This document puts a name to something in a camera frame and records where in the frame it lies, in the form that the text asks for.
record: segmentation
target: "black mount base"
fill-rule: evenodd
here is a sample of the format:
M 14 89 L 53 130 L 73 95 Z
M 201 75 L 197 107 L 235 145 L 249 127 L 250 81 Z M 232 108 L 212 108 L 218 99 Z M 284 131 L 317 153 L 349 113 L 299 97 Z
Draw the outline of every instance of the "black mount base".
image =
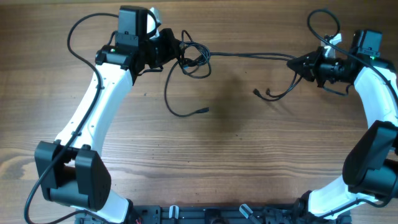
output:
M 336 220 L 315 220 L 292 218 L 293 204 L 277 204 L 265 207 L 251 207 L 253 215 L 262 224 L 351 224 L 348 212 Z M 141 220 L 126 220 L 125 224 L 253 224 L 239 211 L 239 207 L 181 207 L 178 219 L 169 218 L 169 207 L 134 206 L 134 213 Z M 105 224 L 89 215 L 77 215 L 75 224 Z

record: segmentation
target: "cable connector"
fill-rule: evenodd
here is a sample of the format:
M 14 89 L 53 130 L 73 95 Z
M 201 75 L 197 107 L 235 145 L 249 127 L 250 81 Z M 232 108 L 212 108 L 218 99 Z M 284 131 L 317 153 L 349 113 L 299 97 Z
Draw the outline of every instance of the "cable connector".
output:
M 256 96 L 258 96 L 258 97 L 261 98 L 261 93 L 260 93 L 260 91 L 259 91 L 258 89 L 254 89 L 254 90 L 253 90 L 253 93 L 254 93 Z
M 209 112 L 210 108 L 202 108 L 200 110 L 195 111 L 195 113 L 207 113 Z

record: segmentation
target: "wooden table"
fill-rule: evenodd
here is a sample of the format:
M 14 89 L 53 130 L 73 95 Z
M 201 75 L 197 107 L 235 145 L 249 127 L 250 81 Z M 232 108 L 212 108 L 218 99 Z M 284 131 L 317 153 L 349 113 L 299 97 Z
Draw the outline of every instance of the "wooden table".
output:
M 320 42 L 306 26 L 313 9 L 327 6 L 341 20 L 348 48 L 356 29 L 384 32 L 381 54 L 398 62 L 396 1 L 161 1 L 164 27 L 186 29 L 213 52 L 280 52 L 300 56 Z M 37 180 L 33 153 L 53 141 L 76 110 L 92 71 L 67 50 L 71 26 L 94 12 L 118 13 L 120 3 L 0 7 L 0 223 L 23 223 L 23 207 Z M 314 17 L 321 34 L 335 25 Z M 90 19 L 73 34 L 72 47 L 93 62 L 117 29 L 110 17 Z M 112 189 L 136 205 L 239 205 L 293 202 L 341 174 L 343 162 L 367 129 L 360 98 L 343 98 L 302 82 L 283 100 L 293 73 L 284 62 L 212 57 L 213 73 L 193 80 L 176 70 L 169 101 L 178 112 L 210 107 L 189 118 L 171 115 L 162 73 L 137 79 L 105 140 L 103 160 Z M 343 90 L 343 85 L 333 88 Z M 48 222 L 73 209 L 34 198 L 30 214 Z M 354 223 L 396 223 L 398 203 L 354 209 Z

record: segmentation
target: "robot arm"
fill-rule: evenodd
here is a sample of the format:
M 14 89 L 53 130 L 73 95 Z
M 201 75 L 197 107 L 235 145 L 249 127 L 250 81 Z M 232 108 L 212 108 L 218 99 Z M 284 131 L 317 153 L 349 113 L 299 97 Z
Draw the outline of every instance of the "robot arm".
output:
M 98 101 L 63 159 L 41 183 L 46 200 L 89 210 L 107 222 L 136 223 L 135 219 L 127 221 L 132 213 L 132 202 L 110 190 L 111 176 L 100 157 L 114 115 L 144 65 L 162 68 L 163 64 L 180 55 L 180 41 L 174 38 L 171 29 L 159 32 L 157 26 L 160 23 L 159 12 L 154 8 L 148 11 L 141 7 L 121 7 L 115 46 L 105 45 L 96 54 L 96 69 L 102 79 Z M 98 80 L 94 74 L 75 114 L 54 143 L 39 143 L 35 150 L 39 175 L 70 140 L 97 88 Z M 75 161 L 75 167 L 65 165 L 71 160 Z
M 341 35 L 330 43 L 335 45 L 339 42 L 336 39 L 341 40 Z M 377 58 L 380 42 L 381 33 L 359 30 L 351 53 L 370 60 L 398 93 L 392 64 Z M 354 85 L 364 106 L 369 130 L 347 157 L 343 175 L 324 188 L 314 190 L 308 197 L 309 213 L 334 220 L 338 215 L 364 204 L 364 200 L 370 203 L 378 200 L 386 202 L 390 196 L 398 196 L 395 193 L 397 174 L 393 171 L 398 164 L 386 159 L 397 136 L 398 110 L 391 89 L 376 72 L 349 59 L 335 59 L 334 52 L 330 50 L 330 46 L 320 47 L 316 52 L 293 59 L 288 66 L 301 73 L 306 80 L 316 80 L 320 88 L 323 88 L 325 81 Z

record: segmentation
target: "black cable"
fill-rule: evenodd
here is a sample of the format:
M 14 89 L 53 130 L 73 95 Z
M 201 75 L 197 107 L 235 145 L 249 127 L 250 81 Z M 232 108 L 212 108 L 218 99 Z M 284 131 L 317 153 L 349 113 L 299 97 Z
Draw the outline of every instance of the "black cable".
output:
M 117 30 L 115 30 L 115 31 L 112 32 L 111 38 L 110 38 L 110 40 L 108 41 L 108 43 L 107 43 L 106 45 L 111 45 L 111 44 L 112 44 L 113 37 L 114 37 L 114 35 L 115 35 L 117 32 L 118 32 Z
M 53 161 L 50 163 L 50 165 L 44 170 L 43 174 L 39 177 L 39 179 L 37 180 L 37 182 L 35 183 L 35 185 L 32 188 L 32 191 L 30 192 L 27 200 L 26 200 L 26 204 L 25 204 L 25 209 L 24 209 L 24 218 L 25 221 L 28 224 L 35 224 L 34 222 L 32 222 L 32 220 L 29 217 L 29 208 L 30 208 L 30 204 L 32 203 L 32 199 L 33 196 L 35 195 L 37 189 L 39 188 L 40 184 L 43 182 L 43 180 L 45 179 L 45 177 L 47 176 L 47 174 L 50 172 L 50 170 L 54 167 L 54 165 L 62 158 L 62 156 L 66 153 L 66 151 L 68 150 L 68 148 L 70 147 L 70 145 L 72 144 L 72 142 L 76 139 L 76 137 L 79 135 L 84 123 L 86 122 L 87 118 L 89 117 L 91 111 L 93 110 L 96 102 L 98 101 L 98 98 L 100 97 L 100 93 L 101 93 L 101 89 L 102 89 L 102 81 L 101 81 L 101 75 L 99 73 L 99 71 L 95 68 L 95 66 L 93 64 L 91 64 L 89 61 L 87 61 L 86 59 L 84 59 L 83 57 L 79 56 L 78 54 L 76 54 L 72 48 L 70 47 L 70 39 L 72 36 L 73 31 L 75 30 L 76 26 L 78 24 L 80 24 L 81 22 L 83 22 L 84 20 L 94 17 L 94 16 L 111 16 L 111 17 L 119 17 L 118 15 L 115 14 L 110 14 L 110 13 L 94 13 L 94 14 L 90 14 L 88 16 L 85 16 L 83 18 L 81 18 L 79 21 L 77 21 L 75 23 L 75 25 L 73 25 L 73 27 L 70 29 L 69 34 L 68 34 L 68 39 L 67 39 L 67 46 L 68 46 L 68 50 L 69 52 L 75 56 L 77 59 L 81 60 L 82 62 L 84 62 L 85 64 L 87 64 L 94 72 L 95 75 L 97 77 L 98 80 L 98 85 L 97 85 L 97 90 L 95 93 L 95 96 L 93 98 L 93 101 L 91 102 L 90 107 L 88 108 L 86 114 L 84 115 L 83 119 L 81 119 L 79 125 L 77 126 L 76 130 L 72 133 L 71 138 L 69 139 L 69 141 L 64 145 L 64 147 L 61 149 L 61 151 L 55 156 L 55 158 L 53 159 Z M 93 217 L 97 217 L 94 213 L 91 213 L 89 211 L 85 211 L 85 210 L 80 210 L 80 211 L 75 211 L 72 212 L 68 215 L 65 215 L 62 218 L 59 218 L 58 220 L 49 222 L 47 224 L 56 224 L 59 223 L 61 221 L 64 221 L 67 218 L 70 218 L 78 213 L 86 213 L 89 214 Z
M 337 31 L 336 31 L 336 34 L 335 34 L 335 35 L 337 35 L 337 34 L 340 32 L 340 21 L 337 19 L 337 17 L 336 17 L 332 12 L 330 12 L 330 11 L 327 10 L 327 9 L 317 9 L 317 10 L 312 11 L 312 12 L 308 15 L 308 18 L 307 18 L 307 27 L 308 27 L 308 29 L 310 30 L 310 32 L 311 32 L 317 39 L 319 39 L 320 41 L 322 41 L 322 42 L 325 43 L 326 45 L 328 45 L 328 46 L 330 46 L 331 48 L 333 48 L 333 49 L 335 49 L 335 50 L 337 50 L 337 51 L 339 51 L 339 52 L 341 52 L 341 53 L 347 55 L 347 57 L 349 57 L 349 58 L 352 58 L 352 59 L 357 60 L 358 62 L 360 62 L 360 63 L 363 64 L 364 66 L 366 66 L 366 67 L 370 68 L 371 70 L 373 70 L 377 75 L 379 75 L 380 78 L 383 79 L 383 82 L 387 85 L 388 89 L 390 89 L 390 92 L 391 92 L 391 94 L 392 94 L 392 97 L 394 98 L 394 100 L 395 100 L 395 102 L 396 102 L 396 106 L 398 107 L 398 96 L 397 96 L 397 93 L 394 91 L 394 89 L 393 89 L 393 87 L 392 87 L 392 85 L 391 85 L 391 81 L 390 81 L 390 80 L 388 80 L 381 72 L 379 72 L 379 71 L 378 71 L 376 68 L 374 68 L 371 64 L 365 62 L 364 60 L 358 58 L 358 57 L 355 56 L 355 55 L 350 54 L 349 52 L 347 52 L 347 51 L 345 51 L 345 50 L 343 50 L 343 49 L 341 49 L 341 48 L 339 48 L 339 47 L 336 47 L 335 45 L 329 43 L 329 41 L 327 41 L 327 40 L 325 40 L 324 38 L 322 38 L 317 32 L 315 32 L 315 30 L 314 30 L 314 29 L 312 28 L 312 26 L 311 26 L 310 21 L 311 21 L 311 17 L 312 17 L 314 14 L 318 13 L 318 12 L 324 12 L 324 13 L 328 14 L 329 16 L 331 16 L 331 17 L 333 18 L 333 20 L 336 22 L 336 25 L 337 25 Z
M 196 110 L 196 111 L 191 112 L 191 113 L 188 113 L 188 114 L 178 114 L 178 113 L 174 112 L 174 111 L 171 109 L 171 107 L 169 106 L 169 102 L 167 101 L 167 86 L 169 85 L 170 77 L 172 76 L 173 70 L 175 69 L 175 67 L 176 67 L 178 64 L 179 64 L 178 61 L 175 62 L 174 65 L 173 65 L 173 67 L 170 69 L 169 75 L 167 75 L 166 84 L 165 84 L 165 86 L 164 86 L 164 101 L 165 101 L 165 103 L 166 103 L 167 109 L 169 109 L 169 111 L 170 111 L 173 115 L 178 116 L 178 117 L 180 117 L 180 118 L 186 118 L 186 117 L 188 117 L 188 116 L 191 116 L 191 115 L 194 115 L 194 114 L 197 114 L 197 113 L 206 113 L 206 112 L 208 112 L 208 111 L 209 111 L 209 108 L 202 108 L 202 109 L 200 109 L 200 110 Z
M 189 38 L 189 41 L 186 42 L 184 41 L 184 36 L 187 36 Z M 194 47 L 196 48 L 199 53 L 200 56 L 197 57 L 195 60 L 192 60 L 190 58 L 185 58 L 184 54 L 185 51 L 189 48 L 189 47 Z M 197 113 L 206 113 L 209 111 L 209 107 L 207 108 L 202 108 L 200 110 L 196 110 L 193 111 L 191 113 L 187 113 L 187 114 L 178 114 L 175 111 L 173 111 L 169 105 L 169 102 L 167 100 L 167 87 L 169 86 L 169 81 L 170 81 L 170 77 L 171 74 L 173 73 L 175 67 L 177 65 L 180 65 L 181 71 L 184 75 L 188 75 L 189 77 L 192 78 L 196 78 L 196 79 L 202 79 L 202 78 L 206 78 L 209 77 L 211 74 L 211 65 L 210 65 L 210 57 L 211 56 L 230 56 L 230 57 L 246 57 L 246 58 L 258 58 L 258 59 L 266 59 L 266 60 L 282 60 L 282 61 L 289 61 L 289 58 L 296 58 L 294 56 L 291 55 L 287 55 L 287 54 L 280 54 L 280 53 L 224 53 L 224 52 L 210 52 L 210 50 L 204 46 L 203 44 L 199 44 L 193 41 L 193 39 L 191 38 L 191 35 L 186 31 L 183 30 L 181 33 L 181 43 L 180 43 L 180 50 L 181 50 L 181 56 L 179 58 L 177 58 L 177 62 L 173 65 L 173 67 L 170 69 L 169 71 L 169 75 L 167 76 L 166 82 L 165 82 L 165 88 L 164 88 L 164 101 L 166 104 L 167 109 L 175 116 L 181 117 L 181 118 L 185 118 Z M 209 72 L 204 75 L 204 76 L 196 76 L 196 75 L 192 75 L 193 73 L 195 73 L 200 66 L 203 65 L 208 65 L 209 67 Z M 191 72 L 188 72 L 186 70 L 186 68 L 188 67 L 195 67 L 195 69 Z M 301 78 L 299 78 L 299 80 L 294 83 L 295 79 L 296 79 L 297 74 L 294 76 L 294 79 L 292 81 L 292 84 L 290 84 L 290 86 L 288 87 L 288 89 L 280 94 L 277 98 L 274 99 L 267 99 L 264 98 L 263 96 L 261 96 L 261 94 L 258 92 L 257 89 L 254 90 L 254 93 L 262 98 L 263 100 L 267 100 L 267 101 L 277 101 L 280 100 L 283 96 L 285 96 L 288 92 L 290 92 L 291 90 L 293 90 L 293 88 L 300 82 Z
M 332 90 L 332 89 L 330 89 L 330 88 L 327 88 L 327 87 L 322 87 L 325 91 L 327 91 L 327 92 L 329 92 L 329 93 L 334 93 L 334 94 L 336 94 L 336 95 L 339 95 L 339 96 L 348 96 L 348 89 L 350 88 L 350 86 L 352 86 L 351 84 L 349 84 L 347 87 L 346 87 L 346 93 L 341 93 L 341 92 L 339 92 L 339 91 L 336 91 L 336 90 Z
M 143 72 L 141 72 L 140 74 L 138 74 L 137 76 L 141 76 L 142 74 L 145 74 L 147 72 L 163 72 L 163 67 L 160 69 L 154 69 L 154 68 L 150 68 L 150 69 L 145 69 Z

